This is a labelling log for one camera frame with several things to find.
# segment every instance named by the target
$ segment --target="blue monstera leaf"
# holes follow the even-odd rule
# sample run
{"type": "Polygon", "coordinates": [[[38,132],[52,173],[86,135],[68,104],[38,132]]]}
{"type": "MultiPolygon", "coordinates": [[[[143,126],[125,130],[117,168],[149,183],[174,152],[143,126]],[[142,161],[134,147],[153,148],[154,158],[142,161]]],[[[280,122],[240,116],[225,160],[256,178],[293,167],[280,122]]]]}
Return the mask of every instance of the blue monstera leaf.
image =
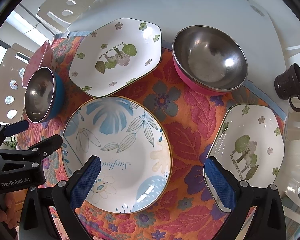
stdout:
{"type": "Polygon", "coordinates": [[[101,98],[87,105],[87,114],[97,110],[92,122],[93,125],[102,117],[99,131],[103,134],[116,134],[119,129],[123,130],[127,126],[126,112],[133,116],[133,110],[130,109],[130,101],[124,98],[108,97],[101,98]]]}
{"type": "Polygon", "coordinates": [[[78,125],[79,125],[79,114],[77,111],[69,120],[63,135],[66,137],[73,135],[77,131],[78,125]]]}

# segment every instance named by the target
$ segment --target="human hand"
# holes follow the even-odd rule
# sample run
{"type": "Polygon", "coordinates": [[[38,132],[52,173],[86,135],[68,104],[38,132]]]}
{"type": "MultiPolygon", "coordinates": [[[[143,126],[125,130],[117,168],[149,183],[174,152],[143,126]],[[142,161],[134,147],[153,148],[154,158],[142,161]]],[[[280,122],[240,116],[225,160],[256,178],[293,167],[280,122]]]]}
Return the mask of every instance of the human hand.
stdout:
{"type": "Polygon", "coordinates": [[[12,192],[9,192],[5,195],[4,202],[7,206],[7,211],[4,212],[0,209],[0,222],[5,222],[8,225],[8,228],[12,229],[17,226],[17,217],[16,217],[16,201],[12,192]]]}

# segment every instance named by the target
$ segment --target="white plate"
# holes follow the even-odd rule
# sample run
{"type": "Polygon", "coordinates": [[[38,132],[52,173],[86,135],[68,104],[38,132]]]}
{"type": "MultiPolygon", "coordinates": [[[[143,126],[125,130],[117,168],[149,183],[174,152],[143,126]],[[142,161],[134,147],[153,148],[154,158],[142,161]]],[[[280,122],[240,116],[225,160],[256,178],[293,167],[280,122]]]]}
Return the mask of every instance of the white plate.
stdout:
{"type": "Polygon", "coordinates": [[[81,41],[69,77],[87,94],[101,98],[150,73],[160,58],[160,28],[152,23],[121,18],[81,41]]]}
{"type": "MultiPolygon", "coordinates": [[[[284,154],[277,119],[266,106],[235,105],[227,112],[208,156],[215,156],[222,167],[238,181],[267,188],[274,182],[284,154]]],[[[219,208],[229,212],[204,175],[219,208]]]]}
{"type": "Polygon", "coordinates": [[[168,184],[172,153],[166,134],[150,112],[127,98],[92,99],[68,121],[62,144],[67,176],[91,155],[102,167],[86,200],[104,211],[145,209],[168,184]]]}

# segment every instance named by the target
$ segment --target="orange tablecloth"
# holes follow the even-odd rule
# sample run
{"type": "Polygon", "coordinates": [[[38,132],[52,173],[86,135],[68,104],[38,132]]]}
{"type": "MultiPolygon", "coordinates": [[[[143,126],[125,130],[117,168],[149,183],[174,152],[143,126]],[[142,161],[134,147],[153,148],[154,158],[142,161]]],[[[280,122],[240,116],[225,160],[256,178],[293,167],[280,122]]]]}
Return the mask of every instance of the orange tablecloth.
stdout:
{"type": "MultiPolygon", "coordinates": [[[[18,148],[27,149],[53,134],[63,134],[72,113],[90,97],[76,87],[68,73],[83,37],[53,41],[57,72],[65,84],[66,97],[61,113],[42,124],[30,124],[18,135],[18,148]]],[[[215,205],[202,176],[204,160],[231,106],[249,103],[268,106],[245,87],[224,96],[206,96],[187,87],[179,78],[170,50],[162,49],[162,60],[151,74],[118,92],[146,105],[168,133],[173,149],[173,168],[163,196],[151,207],[131,215],[112,215],[88,202],[76,210],[85,228],[103,239],[211,239],[222,225],[226,213],[215,205]]],[[[281,129],[284,122],[277,116],[281,129]]],[[[67,180],[61,150],[43,161],[47,182],[55,185],[67,180]]]]}

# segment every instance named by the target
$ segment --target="plate with blue leaf pattern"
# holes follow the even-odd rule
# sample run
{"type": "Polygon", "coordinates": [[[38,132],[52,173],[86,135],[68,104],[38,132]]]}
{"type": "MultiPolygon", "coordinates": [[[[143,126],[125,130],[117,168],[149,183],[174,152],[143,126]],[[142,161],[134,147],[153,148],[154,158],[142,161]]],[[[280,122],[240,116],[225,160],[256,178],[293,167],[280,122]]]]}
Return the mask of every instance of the plate with blue leaf pattern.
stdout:
{"type": "Polygon", "coordinates": [[[101,210],[141,211],[167,187],[172,169],[167,134],[151,112],[131,99],[94,98],[71,116],[62,143],[68,178],[91,155],[102,166],[86,201],[101,210]]]}

